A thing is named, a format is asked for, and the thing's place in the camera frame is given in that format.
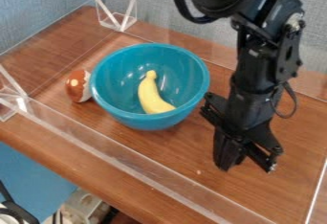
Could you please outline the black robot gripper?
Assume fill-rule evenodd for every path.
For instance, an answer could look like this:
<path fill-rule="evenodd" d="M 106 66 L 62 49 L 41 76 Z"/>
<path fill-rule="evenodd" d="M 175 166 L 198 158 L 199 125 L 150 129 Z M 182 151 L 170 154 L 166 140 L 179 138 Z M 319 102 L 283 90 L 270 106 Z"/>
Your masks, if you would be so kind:
<path fill-rule="evenodd" d="M 270 172 L 283 154 L 271 131 L 273 93 L 253 94 L 231 87 L 229 99 L 207 92 L 201 114 L 215 126 L 214 161 L 221 170 L 239 166 L 247 157 Z"/>

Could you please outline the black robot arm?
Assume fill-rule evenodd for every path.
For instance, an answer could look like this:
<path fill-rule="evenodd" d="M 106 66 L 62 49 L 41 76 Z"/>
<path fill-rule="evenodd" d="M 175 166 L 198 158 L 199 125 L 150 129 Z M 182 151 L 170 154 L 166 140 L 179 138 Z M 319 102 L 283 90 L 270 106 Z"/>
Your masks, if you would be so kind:
<path fill-rule="evenodd" d="M 198 24 L 231 19 L 238 32 L 238 66 L 227 98 L 209 92 L 202 116 L 215 126 L 214 161 L 223 171 L 250 158 L 270 172 L 283 146 L 270 123 L 287 119 L 278 105 L 291 93 L 289 80 L 303 65 L 299 57 L 306 28 L 301 0 L 175 0 L 179 12 Z"/>

